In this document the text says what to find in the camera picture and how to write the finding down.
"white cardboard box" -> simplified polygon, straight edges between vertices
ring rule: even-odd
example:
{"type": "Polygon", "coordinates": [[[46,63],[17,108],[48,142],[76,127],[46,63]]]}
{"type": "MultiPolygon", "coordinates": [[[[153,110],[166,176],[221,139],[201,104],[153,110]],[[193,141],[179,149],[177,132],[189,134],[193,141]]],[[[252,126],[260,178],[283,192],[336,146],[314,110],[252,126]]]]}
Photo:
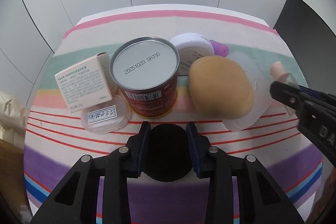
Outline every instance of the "white cardboard box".
{"type": "Polygon", "coordinates": [[[110,56],[101,52],[55,75],[70,112],[112,100],[117,84],[109,71],[110,56]]]}

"tan oval object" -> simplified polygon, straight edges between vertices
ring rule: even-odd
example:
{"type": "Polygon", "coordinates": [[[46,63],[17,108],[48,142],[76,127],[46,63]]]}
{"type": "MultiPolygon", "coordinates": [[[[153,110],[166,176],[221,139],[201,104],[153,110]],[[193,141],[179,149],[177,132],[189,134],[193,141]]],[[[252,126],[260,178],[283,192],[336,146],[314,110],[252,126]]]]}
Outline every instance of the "tan oval object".
{"type": "Polygon", "coordinates": [[[253,107],[253,89],[242,67],[221,56],[196,60],[188,75],[196,109],[208,117],[236,119],[253,107]]]}

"black round object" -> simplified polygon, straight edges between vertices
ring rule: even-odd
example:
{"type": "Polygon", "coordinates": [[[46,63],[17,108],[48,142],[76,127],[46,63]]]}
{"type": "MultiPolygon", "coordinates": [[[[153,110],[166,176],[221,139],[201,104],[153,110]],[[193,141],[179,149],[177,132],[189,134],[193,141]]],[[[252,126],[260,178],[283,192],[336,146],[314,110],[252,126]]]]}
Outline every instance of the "black round object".
{"type": "Polygon", "coordinates": [[[145,174],[152,179],[169,182],[183,178],[191,168],[185,130],[169,123],[154,127],[149,135],[145,174]]]}

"silver screw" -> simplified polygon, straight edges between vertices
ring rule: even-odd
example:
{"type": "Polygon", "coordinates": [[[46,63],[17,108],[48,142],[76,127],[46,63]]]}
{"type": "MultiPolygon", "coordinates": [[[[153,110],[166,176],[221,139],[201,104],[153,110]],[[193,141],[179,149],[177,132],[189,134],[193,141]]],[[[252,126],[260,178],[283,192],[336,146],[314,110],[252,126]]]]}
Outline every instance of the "silver screw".
{"type": "Polygon", "coordinates": [[[210,153],[217,153],[218,152],[218,148],[216,146],[211,146],[211,147],[209,147],[209,152],[210,153]]]}
{"type": "Polygon", "coordinates": [[[248,155],[248,156],[246,157],[246,159],[247,159],[249,162],[255,162],[255,160],[256,160],[255,156],[253,156],[253,155],[248,155]]]}
{"type": "Polygon", "coordinates": [[[91,157],[89,155],[84,155],[81,157],[81,161],[82,162],[88,162],[91,159],[91,157]]]}
{"type": "Polygon", "coordinates": [[[120,153],[127,153],[128,152],[128,147],[127,146],[122,146],[119,148],[120,153]]]}

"purple object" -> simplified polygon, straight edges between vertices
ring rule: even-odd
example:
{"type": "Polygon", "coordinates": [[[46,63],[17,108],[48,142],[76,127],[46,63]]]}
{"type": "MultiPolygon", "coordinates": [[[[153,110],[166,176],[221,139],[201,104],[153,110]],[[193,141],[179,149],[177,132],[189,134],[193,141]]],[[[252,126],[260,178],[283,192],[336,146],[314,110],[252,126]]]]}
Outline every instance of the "purple object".
{"type": "Polygon", "coordinates": [[[215,40],[209,40],[209,42],[215,51],[215,55],[226,57],[229,54],[229,47],[227,45],[218,43],[215,40]]]}

